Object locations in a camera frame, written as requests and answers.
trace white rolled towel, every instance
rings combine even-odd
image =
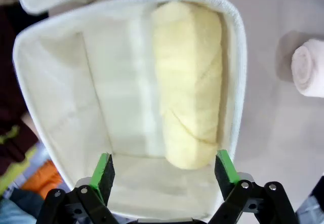
[[[324,97],[324,41],[310,39],[296,49],[293,80],[304,96]]]

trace dark maroon cloth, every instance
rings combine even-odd
[[[19,4],[0,7],[0,135],[12,126],[19,126],[18,135],[0,144],[0,175],[13,162],[22,162],[25,153],[37,142],[37,137],[20,119],[27,112],[12,62],[16,34],[29,25],[46,18],[29,16]]]

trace yellow rolled towel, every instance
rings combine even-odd
[[[157,8],[152,20],[166,159],[182,169],[203,167],[218,148],[219,16],[196,4],[170,2]]]

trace orange cloth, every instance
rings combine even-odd
[[[47,193],[63,182],[52,161],[47,161],[37,172],[21,187],[22,190],[33,191],[45,199]]]

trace bolt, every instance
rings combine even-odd
[[[242,188],[247,189],[249,187],[249,184],[247,182],[243,182],[241,186]]]
[[[269,185],[269,188],[272,190],[272,191],[275,191],[277,189],[277,186],[274,185],[273,183]]]
[[[81,189],[81,193],[85,194],[86,192],[88,192],[87,188]]]

